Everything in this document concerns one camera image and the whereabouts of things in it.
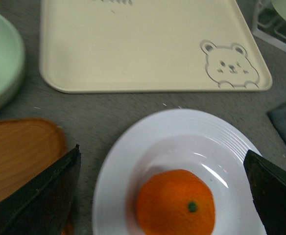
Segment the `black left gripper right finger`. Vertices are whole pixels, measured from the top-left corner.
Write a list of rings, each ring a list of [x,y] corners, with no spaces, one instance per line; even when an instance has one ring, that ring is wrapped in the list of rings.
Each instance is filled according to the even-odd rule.
[[[253,203],[268,235],[286,235],[286,171],[252,150],[243,161]]]

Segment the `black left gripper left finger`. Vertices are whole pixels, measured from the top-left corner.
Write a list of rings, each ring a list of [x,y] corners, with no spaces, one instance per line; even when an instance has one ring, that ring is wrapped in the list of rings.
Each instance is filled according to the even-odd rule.
[[[80,174],[79,145],[0,202],[0,235],[60,235]]]

